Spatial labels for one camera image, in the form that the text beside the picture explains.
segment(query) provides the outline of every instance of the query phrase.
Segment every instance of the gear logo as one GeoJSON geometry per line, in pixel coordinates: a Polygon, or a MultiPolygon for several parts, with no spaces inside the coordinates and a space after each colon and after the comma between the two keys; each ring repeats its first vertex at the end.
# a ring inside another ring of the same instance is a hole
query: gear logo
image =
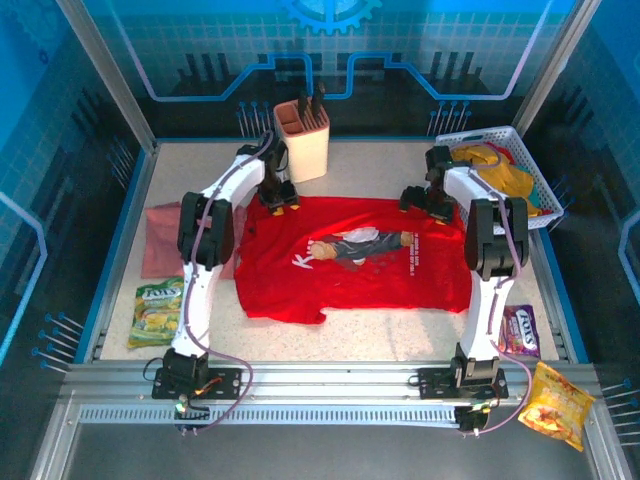
{"type": "Polygon", "coordinates": [[[321,30],[327,35],[336,31],[347,33],[349,27],[359,28],[363,18],[371,19],[371,11],[381,7],[380,0],[281,0],[289,16],[310,27],[313,33],[321,30]]]}

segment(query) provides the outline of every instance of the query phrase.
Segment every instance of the pink cloth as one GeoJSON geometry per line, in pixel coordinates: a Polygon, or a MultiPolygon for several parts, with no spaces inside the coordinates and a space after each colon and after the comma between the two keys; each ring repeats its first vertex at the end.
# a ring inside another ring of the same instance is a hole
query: pink cloth
{"type": "MultiPolygon", "coordinates": [[[[180,203],[168,203],[146,209],[147,243],[142,261],[140,278],[167,278],[183,276],[183,262],[178,251],[178,227],[180,225],[180,203]]],[[[237,207],[233,212],[235,245],[231,258],[224,266],[220,278],[233,278],[237,250],[242,239],[247,210],[237,207]]]]}

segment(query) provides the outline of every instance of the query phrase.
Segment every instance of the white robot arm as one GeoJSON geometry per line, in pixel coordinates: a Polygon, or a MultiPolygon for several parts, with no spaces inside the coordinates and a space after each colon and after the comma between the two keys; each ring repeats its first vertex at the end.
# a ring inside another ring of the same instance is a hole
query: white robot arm
{"type": "Polygon", "coordinates": [[[286,150],[267,132],[261,146],[244,145],[233,164],[213,185],[182,199],[178,249],[184,261],[184,296],[180,322],[163,358],[163,390],[191,394],[207,381],[209,320],[215,285],[234,248],[233,211],[256,186],[273,213],[296,207],[298,196],[278,166],[286,150]]]}
{"type": "Polygon", "coordinates": [[[427,211],[449,196],[469,212],[465,260],[472,290],[467,326],[452,359],[456,387],[490,385],[498,374],[496,349],[507,296],[529,257],[527,205],[493,189],[468,162],[454,162],[446,146],[432,148],[426,157],[427,211]],[[502,226],[504,235],[495,235],[494,225],[502,226]]]}
{"type": "MultiPolygon", "coordinates": [[[[214,201],[226,201],[231,206],[231,212],[235,210],[240,201],[257,185],[262,183],[265,177],[265,162],[260,158],[249,160],[251,155],[237,155],[233,164],[227,170],[229,175],[223,175],[221,178],[227,178],[224,185],[216,195],[214,201]]],[[[208,199],[216,191],[216,187],[220,185],[221,179],[216,181],[209,188],[201,192],[204,199],[208,199]]],[[[182,308],[180,311],[180,323],[176,335],[171,342],[171,346],[176,353],[190,357],[195,355],[200,357],[207,353],[209,348],[209,317],[212,310],[213,292],[215,285],[220,277],[220,273],[224,267],[224,263],[220,263],[211,269],[206,269],[202,265],[198,269],[197,277],[193,276],[193,264],[191,262],[184,265],[184,292],[189,291],[191,287],[191,295],[189,297],[189,312],[191,313],[189,327],[191,333],[198,339],[200,345],[196,345],[188,335],[185,323],[185,308],[187,299],[183,297],[182,308]]]]}

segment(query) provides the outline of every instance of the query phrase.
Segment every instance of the yellow chip bag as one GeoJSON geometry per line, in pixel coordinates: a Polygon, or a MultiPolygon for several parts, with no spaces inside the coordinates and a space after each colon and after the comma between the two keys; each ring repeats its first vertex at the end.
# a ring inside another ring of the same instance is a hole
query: yellow chip bag
{"type": "Polygon", "coordinates": [[[594,401],[595,398],[571,385],[553,368],[538,362],[529,404],[520,412],[518,420],[582,452],[582,427],[594,401]]]}
{"type": "Polygon", "coordinates": [[[173,277],[138,288],[129,348],[171,344],[180,321],[183,287],[182,277],[173,277]]]}

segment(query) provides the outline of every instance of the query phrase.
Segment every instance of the wire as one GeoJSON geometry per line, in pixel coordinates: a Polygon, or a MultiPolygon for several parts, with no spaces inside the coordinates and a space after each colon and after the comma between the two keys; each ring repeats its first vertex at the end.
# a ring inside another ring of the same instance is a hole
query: wire
{"type": "Polygon", "coordinates": [[[493,390],[493,393],[496,394],[496,400],[498,400],[498,404],[494,408],[498,408],[500,406],[500,393],[493,383],[491,384],[491,389],[493,390]]]}
{"type": "Polygon", "coordinates": [[[149,365],[151,365],[156,360],[162,360],[162,357],[154,357],[147,362],[147,364],[142,369],[142,378],[144,378],[147,382],[153,382],[155,379],[147,378],[147,370],[149,369],[149,365]]]}
{"type": "Polygon", "coordinates": [[[211,413],[211,410],[209,410],[209,407],[196,407],[196,406],[192,405],[191,404],[191,399],[187,399],[187,408],[189,410],[195,410],[196,412],[211,413]]]}
{"type": "Polygon", "coordinates": [[[216,377],[214,379],[209,380],[204,387],[202,387],[201,389],[196,390],[195,392],[193,392],[194,396],[195,397],[199,397],[200,395],[203,395],[203,394],[207,393],[208,391],[210,391],[213,388],[213,386],[216,383],[221,383],[221,382],[222,382],[222,378],[220,378],[220,377],[216,377]]]}
{"type": "MultiPolygon", "coordinates": [[[[487,145],[488,148],[494,150],[495,152],[497,152],[496,149],[494,149],[493,147],[491,147],[490,145],[487,145]]],[[[504,199],[502,198],[502,195],[500,195],[498,192],[496,192],[490,185],[487,185],[486,182],[484,182],[482,179],[477,178],[475,175],[469,175],[472,180],[474,180],[478,185],[480,185],[487,193],[489,193],[490,195],[492,195],[493,197],[495,197],[498,200],[498,209],[500,210],[500,217],[502,219],[502,226],[504,228],[504,233],[505,233],[505,237],[507,238],[507,245],[509,246],[509,253],[511,254],[511,257],[513,259],[513,263],[515,266],[515,273],[513,275],[511,275],[510,277],[507,277],[503,280],[501,280],[500,282],[498,282],[498,284],[496,285],[496,291],[494,293],[493,296],[493,301],[491,302],[491,311],[489,313],[489,321],[488,321],[488,325],[487,325],[487,335],[492,335],[493,334],[493,317],[495,315],[495,310],[497,307],[497,303],[498,303],[498,290],[507,282],[511,281],[511,280],[515,280],[521,273],[522,273],[522,265],[520,264],[520,256],[518,255],[518,251],[516,249],[516,245],[515,242],[513,240],[513,234],[511,232],[511,227],[509,226],[509,218],[507,216],[507,208],[505,206],[505,202],[504,199]]],[[[509,423],[513,418],[515,418],[524,408],[524,406],[527,404],[527,402],[529,401],[529,397],[531,396],[531,386],[533,383],[533,377],[531,375],[531,371],[529,370],[529,367],[527,367],[523,362],[521,362],[520,360],[516,359],[515,357],[512,357],[511,355],[508,355],[504,352],[502,352],[500,350],[500,348],[498,348],[498,346],[496,345],[496,343],[491,340],[491,346],[493,346],[493,348],[495,348],[496,352],[498,352],[498,356],[503,357],[513,363],[515,363],[516,365],[519,365],[525,372],[525,374],[527,375],[527,390],[525,392],[524,397],[522,397],[522,401],[520,402],[520,404],[518,405],[518,407],[515,409],[515,411],[509,415],[509,417],[507,417],[505,420],[503,420],[502,422],[500,422],[499,424],[490,427],[490,428],[486,428],[486,425],[489,424],[489,418],[487,417],[487,423],[485,424],[485,428],[476,432],[477,435],[484,435],[485,433],[489,433],[489,432],[493,432],[496,431],[497,429],[503,427],[504,425],[506,425],[507,423],[509,423]]],[[[500,405],[500,396],[496,395],[498,397],[498,405],[500,405]]]]}
{"type": "MultiPolygon", "coordinates": [[[[274,133],[269,130],[266,132],[266,137],[267,140],[264,142],[262,148],[260,148],[260,150],[258,150],[257,153],[251,155],[250,157],[248,157],[247,159],[241,161],[240,163],[238,163],[235,167],[229,169],[227,171],[227,173],[225,173],[225,175],[220,179],[220,181],[218,182],[218,185],[216,186],[216,188],[214,189],[213,193],[211,194],[211,196],[209,197],[209,200],[207,201],[207,204],[204,207],[204,212],[202,214],[202,218],[206,219],[209,215],[209,211],[211,210],[211,206],[213,205],[213,202],[215,201],[217,195],[220,193],[220,191],[222,190],[222,187],[224,187],[225,183],[227,183],[227,181],[229,180],[229,178],[231,178],[231,176],[233,174],[235,174],[238,170],[240,170],[241,168],[243,168],[245,165],[249,164],[250,162],[252,162],[253,160],[255,160],[256,158],[258,158],[260,155],[262,155],[267,148],[269,148],[269,145],[271,145],[271,142],[273,141],[274,138],[274,133]]],[[[191,339],[191,341],[202,351],[205,351],[213,356],[219,357],[219,358],[223,358],[225,360],[230,360],[233,362],[237,362],[242,364],[244,367],[246,367],[246,369],[249,372],[249,379],[247,380],[247,385],[244,388],[244,390],[242,391],[242,393],[238,396],[238,398],[236,399],[236,401],[231,404],[231,406],[227,409],[226,412],[224,412],[222,415],[220,415],[216,420],[214,420],[213,422],[211,422],[209,425],[205,425],[204,427],[200,427],[198,429],[194,429],[195,431],[204,431],[204,430],[208,430],[209,428],[215,427],[216,425],[220,424],[222,421],[224,421],[229,415],[231,415],[231,412],[233,412],[236,408],[238,408],[238,405],[240,405],[240,403],[244,400],[244,398],[247,396],[247,393],[249,392],[249,389],[251,388],[251,386],[253,385],[253,368],[251,367],[251,365],[246,362],[245,360],[242,360],[241,358],[238,357],[234,357],[232,355],[227,355],[221,352],[216,352],[215,350],[209,348],[209,347],[205,347],[202,343],[200,343],[200,341],[196,338],[196,336],[193,334],[193,332],[191,331],[191,325],[189,322],[189,299],[191,298],[191,292],[193,291],[193,285],[195,283],[195,279],[198,278],[198,263],[196,262],[196,255],[198,253],[198,247],[200,246],[200,241],[202,240],[202,235],[204,233],[204,228],[207,222],[200,222],[200,226],[198,228],[198,232],[196,233],[196,238],[195,241],[193,243],[193,248],[191,250],[191,265],[193,267],[193,273],[191,275],[191,278],[193,281],[189,282],[189,286],[187,287],[187,292],[185,295],[185,309],[184,309],[184,322],[185,322],[185,330],[187,332],[187,335],[189,336],[189,338],[191,339]]]]}
{"type": "Polygon", "coordinates": [[[285,163],[284,167],[276,168],[276,172],[281,173],[284,172],[287,168],[289,168],[289,149],[287,148],[287,163],[285,163]]]}
{"type": "Polygon", "coordinates": [[[509,423],[511,420],[513,420],[522,411],[524,406],[529,402],[529,397],[531,396],[531,384],[533,383],[533,376],[531,375],[531,371],[529,370],[529,367],[527,367],[523,362],[521,362],[520,360],[512,357],[511,355],[507,355],[506,353],[501,352],[500,349],[498,348],[498,346],[495,344],[495,342],[491,342],[491,345],[493,345],[493,348],[496,349],[496,351],[498,352],[498,354],[501,357],[504,357],[507,360],[509,360],[510,362],[513,362],[513,363],[519,365],[520,367],[522,367],[524,372],[527,374],[527,391],[526,391],[524,397],[522,397],[522,400],[520,401],[520,404],[518,405],[518,407],[515,409],[515,411],[511,415],[509,415],[505,420],[503,420],[502,422],[500,422],[497,425],[494,425],[493,427],[485,428],[483,430],[480,430],[479,432],[476,432],[477,435],[484,435],[485,433],[494,432],[497,429],[505,426],[507,423],[509,423]]]}

